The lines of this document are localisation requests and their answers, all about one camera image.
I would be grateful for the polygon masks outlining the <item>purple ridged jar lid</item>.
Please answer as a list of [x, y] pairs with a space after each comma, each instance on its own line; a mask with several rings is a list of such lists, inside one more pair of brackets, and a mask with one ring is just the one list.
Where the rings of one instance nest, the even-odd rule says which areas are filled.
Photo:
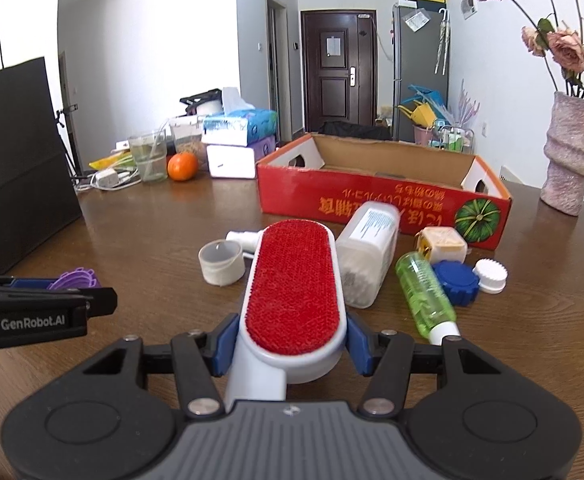
[[96, 272], [92, 269], [76, 268], [61, 274], [47, 286], [48, 290], [100, 288]]

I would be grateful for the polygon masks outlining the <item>red white lint brush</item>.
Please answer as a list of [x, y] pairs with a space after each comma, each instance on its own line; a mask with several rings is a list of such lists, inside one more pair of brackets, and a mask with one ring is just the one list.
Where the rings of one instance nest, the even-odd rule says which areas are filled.
[[237, 401], [283, 401], [339, 362], [346, 309], [332, 231], [290, 219], [263, 229], [252, 260], [226, 387]]

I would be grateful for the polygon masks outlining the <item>green transparent bottle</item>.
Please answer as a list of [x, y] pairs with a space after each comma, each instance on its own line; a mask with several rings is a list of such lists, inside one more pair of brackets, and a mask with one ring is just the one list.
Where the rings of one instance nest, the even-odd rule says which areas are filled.
[[407, 252], [395, 265], [403, 295], [419, 334], [440, 346], [448, 336], [461, 336], [456, 311], [436, 278], [431, 264], [419, 252]]

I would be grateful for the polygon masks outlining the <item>white translucent plastic bottle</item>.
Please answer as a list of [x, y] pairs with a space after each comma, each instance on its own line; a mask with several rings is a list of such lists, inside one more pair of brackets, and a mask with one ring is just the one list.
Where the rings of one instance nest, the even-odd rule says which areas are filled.
[[394, 258], [399, 223], [395, 206], [365, 202], [337, 237], [337, 260], [348, 307], [366, 309], [377, 299]]

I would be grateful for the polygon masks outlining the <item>small white spray bottle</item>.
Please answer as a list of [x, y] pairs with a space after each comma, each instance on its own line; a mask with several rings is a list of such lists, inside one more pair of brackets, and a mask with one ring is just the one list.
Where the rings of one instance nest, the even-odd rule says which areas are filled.
[[229, 231], [226, 235], [226, 240], [239, 244], [244, 258], [253, 259], [256, 255], [260, 240], [263, 237], [263, 233], [263, 230]]

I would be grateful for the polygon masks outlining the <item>blue ridged jar lid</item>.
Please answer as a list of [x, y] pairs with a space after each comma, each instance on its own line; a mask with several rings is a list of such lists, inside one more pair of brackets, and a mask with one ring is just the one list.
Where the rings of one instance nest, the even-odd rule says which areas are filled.
[[439, 261], [433, 264], [436, 278], [453, 307], [467, 307], [479, 292], [478, 276], [459, 261]]

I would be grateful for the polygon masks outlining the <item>cream cube power adapter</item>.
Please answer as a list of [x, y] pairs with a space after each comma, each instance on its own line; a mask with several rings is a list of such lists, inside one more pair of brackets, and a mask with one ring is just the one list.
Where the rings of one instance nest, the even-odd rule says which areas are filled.
[[455, 228], [426, 226], [417, 235], [417, 251], [430, 263], [456, 261], [463, 263], [467, 244]]

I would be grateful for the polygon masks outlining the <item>white ridged jar lid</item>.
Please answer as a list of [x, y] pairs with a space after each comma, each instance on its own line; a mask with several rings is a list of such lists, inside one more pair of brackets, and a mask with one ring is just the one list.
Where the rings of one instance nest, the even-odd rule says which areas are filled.
[[488, 258], [479, 259], [473, 272], [478, 277], [478, 287], [482, 292], [497, 295], [505, 289], [508, 270], [500, 262]]

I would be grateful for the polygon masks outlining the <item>black paper shopping bag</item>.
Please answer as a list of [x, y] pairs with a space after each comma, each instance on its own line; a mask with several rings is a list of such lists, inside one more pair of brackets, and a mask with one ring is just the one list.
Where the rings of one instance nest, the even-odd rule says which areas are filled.
[[0, 273], [81, 216], [45, 60], [0, 70]]

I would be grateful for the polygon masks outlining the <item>glass cup with drink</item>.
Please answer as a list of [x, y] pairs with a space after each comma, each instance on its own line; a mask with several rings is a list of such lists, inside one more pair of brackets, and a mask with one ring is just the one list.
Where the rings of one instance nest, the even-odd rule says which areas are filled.
[[128, 143], [143, 183], [159, 182], [167, 178], [167, 144], [164, 129], [131, 136]]

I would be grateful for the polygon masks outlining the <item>orange fruit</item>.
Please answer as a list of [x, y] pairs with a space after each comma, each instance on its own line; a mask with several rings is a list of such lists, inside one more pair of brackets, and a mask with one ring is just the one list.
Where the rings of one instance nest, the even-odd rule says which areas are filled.
[[199, 161], [190, 152], [177, 153], [167, 162], [167, 174], [175, 182], [193, 179], [199, 171]]

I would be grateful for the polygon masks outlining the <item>black folding chair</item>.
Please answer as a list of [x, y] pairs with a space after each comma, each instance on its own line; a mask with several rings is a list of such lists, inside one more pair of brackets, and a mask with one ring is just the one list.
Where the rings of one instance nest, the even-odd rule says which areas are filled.
[[355, 138], [363, 140], [390, 141], [392, 133], [387, 127], [362, 126], [351, 122], [325, 122], [319, 129], [325, 136], [337, 136], [338, 138]]

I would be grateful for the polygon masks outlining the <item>blue tissue pack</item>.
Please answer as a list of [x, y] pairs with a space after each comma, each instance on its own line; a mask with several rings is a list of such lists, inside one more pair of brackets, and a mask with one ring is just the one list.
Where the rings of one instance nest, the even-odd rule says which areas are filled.
[[221, 112], [203, 119], [207, 145], [249, 146], [278, 132], [278, 113], [245, 102], [237, 88], [221, 90]]

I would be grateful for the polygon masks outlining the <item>pink textured vase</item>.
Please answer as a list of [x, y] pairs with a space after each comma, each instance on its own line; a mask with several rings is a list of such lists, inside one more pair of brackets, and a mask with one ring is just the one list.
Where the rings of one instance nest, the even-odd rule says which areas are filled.
[[549, 165], [540, 193], [542, 202], [578, 217], [584, 204], [584, 99], [554, 93], [543, 153]]

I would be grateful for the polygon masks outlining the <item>grey refrigerator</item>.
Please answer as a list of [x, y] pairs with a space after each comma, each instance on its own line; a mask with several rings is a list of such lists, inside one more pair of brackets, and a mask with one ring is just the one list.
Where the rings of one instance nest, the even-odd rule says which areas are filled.
[[438, 54], [446, 5], [427, 0], [400, 0], [393, 5], [394, 91], [392, 135], [396, 141], [413, 142], [411, 120], [398, 110], [415, 96], [411, 84], [437, 91], [448, 103], [449, 76], [444, 48]]

